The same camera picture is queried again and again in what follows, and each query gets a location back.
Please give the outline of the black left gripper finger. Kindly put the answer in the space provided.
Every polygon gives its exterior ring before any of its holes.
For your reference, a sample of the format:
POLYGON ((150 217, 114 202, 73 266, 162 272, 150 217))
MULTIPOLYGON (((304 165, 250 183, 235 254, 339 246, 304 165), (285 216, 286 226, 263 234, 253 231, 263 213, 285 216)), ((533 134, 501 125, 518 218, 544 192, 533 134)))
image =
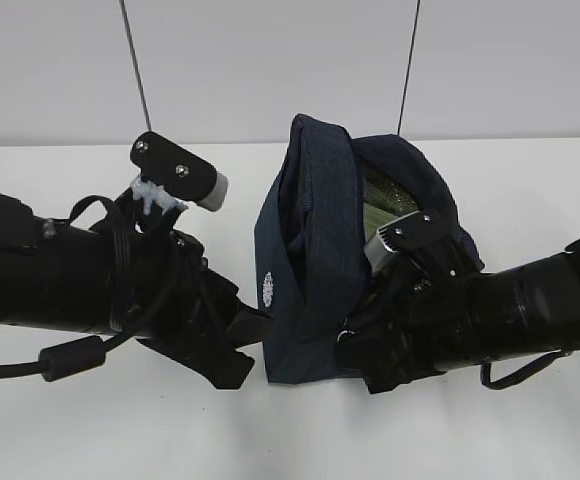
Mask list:
POLYGON ((203 376, 218 390, 238 390, 255 361, 234 349, 224 351, 208 343, 185 345, 164 339, 138 339, 143 346, 203 376))
POLYGON ((249 346, 262 342, 272 325, 273 319, 268 314, 242 304, 226 335, 232 346, 249 346))

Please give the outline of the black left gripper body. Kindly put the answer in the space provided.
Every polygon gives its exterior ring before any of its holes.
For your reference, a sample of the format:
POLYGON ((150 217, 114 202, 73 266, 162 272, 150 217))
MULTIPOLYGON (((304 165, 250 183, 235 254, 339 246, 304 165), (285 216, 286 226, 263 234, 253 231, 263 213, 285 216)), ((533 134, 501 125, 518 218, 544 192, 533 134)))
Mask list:
POLYGON ((159 348, 232 350, 243 303, 238 287, 208 265, 203 245, 176 230, 182 211, 114 202, 114 246, 121 285, 114 298, 114 346, 135 338, 159 348))

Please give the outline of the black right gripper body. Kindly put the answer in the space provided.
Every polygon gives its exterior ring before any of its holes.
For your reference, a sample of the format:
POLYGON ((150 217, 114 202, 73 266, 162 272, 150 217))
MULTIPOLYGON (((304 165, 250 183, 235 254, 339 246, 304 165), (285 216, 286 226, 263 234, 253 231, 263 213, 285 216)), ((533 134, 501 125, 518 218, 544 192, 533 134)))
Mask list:
POLYGON ((336 364, 358 373, 371 394, 442 375, 434 335, 457 310, 459 281, 474 273, 475 259, 463 249, 393 254, 346 318, 334 344, 336 364))

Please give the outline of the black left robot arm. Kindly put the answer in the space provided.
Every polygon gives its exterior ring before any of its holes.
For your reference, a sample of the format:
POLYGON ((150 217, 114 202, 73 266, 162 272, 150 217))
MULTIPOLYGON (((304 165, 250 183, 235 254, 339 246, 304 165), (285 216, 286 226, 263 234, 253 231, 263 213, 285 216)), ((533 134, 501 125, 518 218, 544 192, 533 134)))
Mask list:
POLYGON ((0 193, 0 325, 76 334, 34 361, 0 365, 0 379, 54 382, 100 367, 134 340, 219 390, 240 388, 254 364, 244 348, 264 339, 272 319, 242 302, 203 245, 176 229, 185 208, 126 191, 43 218, 0 193))

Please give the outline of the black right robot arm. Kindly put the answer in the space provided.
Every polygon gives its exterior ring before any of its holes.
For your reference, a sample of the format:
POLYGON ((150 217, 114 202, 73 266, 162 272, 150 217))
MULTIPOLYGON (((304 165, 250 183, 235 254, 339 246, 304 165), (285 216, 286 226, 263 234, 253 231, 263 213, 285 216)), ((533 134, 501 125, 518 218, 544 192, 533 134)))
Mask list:
POLYGON ((580 239, 483 273, 446 237, 396 256, 349 316, 334 357, 372 394, 477 366, 490 390, 518 385, 580 351, 580 239))

